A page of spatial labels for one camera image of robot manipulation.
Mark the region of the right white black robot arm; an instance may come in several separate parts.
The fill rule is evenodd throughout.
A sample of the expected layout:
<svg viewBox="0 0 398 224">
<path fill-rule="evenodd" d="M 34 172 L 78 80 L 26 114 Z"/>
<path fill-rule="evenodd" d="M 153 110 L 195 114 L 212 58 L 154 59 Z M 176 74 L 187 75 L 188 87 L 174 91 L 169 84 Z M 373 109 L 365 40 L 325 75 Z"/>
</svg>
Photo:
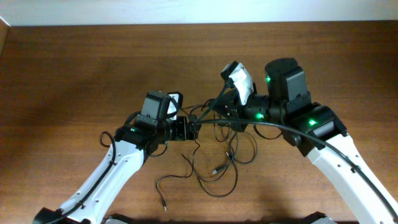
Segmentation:
<svg viewBox="0 0 398 224">
<path fill-rule="evenodd" d="M 280 58 L 265 68 L 268 94 L 260 95 L 244 65 L 232 62 L 221 77 L 230 89 L 214 105 L 225 123 L 242 132 L 246 126 L 281 130 L 291 146 L 317 167 L 360 223 L 397 223 L 397 202 L 360 156 L 336 113 L 312 102 L 305 72 L 294 58 Z"/>
</svg>

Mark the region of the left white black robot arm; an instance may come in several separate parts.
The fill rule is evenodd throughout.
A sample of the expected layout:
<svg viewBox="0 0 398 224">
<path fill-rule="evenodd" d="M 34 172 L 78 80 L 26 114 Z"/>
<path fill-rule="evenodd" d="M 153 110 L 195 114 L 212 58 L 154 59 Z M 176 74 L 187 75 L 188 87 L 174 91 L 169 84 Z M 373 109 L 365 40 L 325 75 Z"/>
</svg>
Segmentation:
<svg viewBox="0 0 398 224">
<path fill-rule="evenodd" d="M 55 211 L 42 208 L 34 223 L 101 223 L 124 184 L 149 157 L 159 156 L 158 147 L 169 141 L 193 139 L 193 124 L 178 116 L 183 95 L 149 91 L 140 111 L 131 114 L 110 138 L 104 159 L 85 183 Z"/>
</svg>

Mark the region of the black usb cable silver plug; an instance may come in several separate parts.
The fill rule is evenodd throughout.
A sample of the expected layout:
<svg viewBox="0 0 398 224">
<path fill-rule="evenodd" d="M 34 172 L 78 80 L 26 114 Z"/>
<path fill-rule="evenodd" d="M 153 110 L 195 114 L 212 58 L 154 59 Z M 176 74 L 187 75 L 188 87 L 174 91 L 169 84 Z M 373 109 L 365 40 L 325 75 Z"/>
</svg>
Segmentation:
<svg viewBox="0 0 398 224">
<path fill-rule="evenodd" d="M 240 161 L 239 159 L 236 158 L 237 153 L 238 153 L 238 149 L 239 149 L 239 134 L 238 134 L 238 132 L 237 131 L 230 131 L 228 135 L 224 135 L 223 131 L 221 131 L 222 138 L 218 139 L 215 125 L 213 125 L 213 130 L 215 132 L 216 140 L 218 142 L 225 142 L 227 144 L 227 147 L 228 147 L 227 150 L 226 150 L 227 161 L 224 164 L 214 168 L 211 171 L 211 173 L 213 175 L 215 175 L 215 177 L 213 179 L 206 179 L 205 177 L 200 175 L 198 173 L 198 171 L 196 170 L 196 168 L 195 168 L 195 154 L 196 154 L 197 150 L 200 147 L 200 145 L 197 142 L 196 142 L 196 144 L 198 145 L 198 147 L 192 153 L 192 158 L 191 159 L 187 159 L 187 162 L 190 164 L 190 166 L 192 168 L 192 174 L 194 174 L 195 177 L 197 178 L 198 183 L 199 183 L 201 189 L 204 191 L 204 193 L 206 193 L 210 197 L 223 198 L 223 197 L 227 197 L 231 193 L 233 193 L 235 188 L 236 188 L 236 186 L 237 186 L 237 184 L 238 184 L 239 172 L 238 172 L 237 164 L 242 164 L 242 165 L 250 164 L 257 157 L 258 143 L 256 141 L 256 138 L 252 134 L 250 134 L 247 131 L 245 131 L 244 133 L 248 134 L 249 137 L 251 137 L 252 140 L 254 141 L 254 154 L 253 154 L 253 157 L 252 157 L 251 160 L 249 160 L 249 161 Z M 215 184 L 215 183 L 217 183 L 217 181 L 221 180 L 221 178 L 225 175 L 225 173 L 228 171 L 229 168 L 232 168 L 234 170 L 234 182 L 233 182 L 232 188 L 229 191 L 227 191 L 226 193 L 223 193 L 223 194 L 215 194 L 215 193 L 212 193 L 210 190 L 208 190 L 205 184 Z"/>
</svg>

